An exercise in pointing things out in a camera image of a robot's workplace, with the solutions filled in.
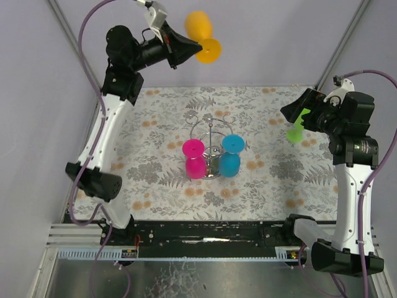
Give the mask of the orange plastic wine glass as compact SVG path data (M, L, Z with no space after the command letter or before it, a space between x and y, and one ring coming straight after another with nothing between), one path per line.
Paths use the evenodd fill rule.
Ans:
M204 64L211 64L219 59L222 51L221 43L213 38L212 22L204 11L193 11L185 19L184 28L193 41L202 46L202 50L195 56Z

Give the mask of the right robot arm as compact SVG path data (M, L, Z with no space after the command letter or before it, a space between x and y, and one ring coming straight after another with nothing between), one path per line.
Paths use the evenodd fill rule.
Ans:
M301 119L304 129L325 133L338 185L337 219L333 235L316 221L292 214L286 219L294 236L311 252L315 270L346 276L368 276L384 269L375 255L370 225L370 176L378 169L378 143L367 135L374 98L357 91L325 95L308 88L281 108L290 123Z

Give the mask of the green plastic wine glass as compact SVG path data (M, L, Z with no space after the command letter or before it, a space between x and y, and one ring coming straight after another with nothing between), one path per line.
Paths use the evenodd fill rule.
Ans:
M310 112L311 111L309 109L304 108L294 122L293 128L286 132L285 136L289 142L300 143L303 140L304 126L302 125L302 117Z

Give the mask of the pink plastic wine glass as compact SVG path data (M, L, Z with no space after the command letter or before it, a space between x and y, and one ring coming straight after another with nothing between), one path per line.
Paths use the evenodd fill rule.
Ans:
M190 139L182 146L186 157L185 171L191 179L202 179L206 174L206 163L203 157L205 145L198 139Z

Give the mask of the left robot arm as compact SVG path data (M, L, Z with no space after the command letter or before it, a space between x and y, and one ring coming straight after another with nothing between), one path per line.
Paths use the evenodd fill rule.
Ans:
M143 85L140 70L163 60L175 69L203 47L167 23L157 37L144 42L137 41L124 25L117 25L107 32L106 42L108 65L99 91L100 109L85 149L65 171L75 189L98 203L109 225L125 229L131 215L119 194L122 178L110 168L116 138Z

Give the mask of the blue plastic wine glass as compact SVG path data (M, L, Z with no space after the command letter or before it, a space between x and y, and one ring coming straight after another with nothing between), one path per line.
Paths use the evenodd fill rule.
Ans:
M219 172L222 176L232 178L239 172L241 159L239 154L244 150L245 142L236 134L227 135L222 140L224 154L219 161Z

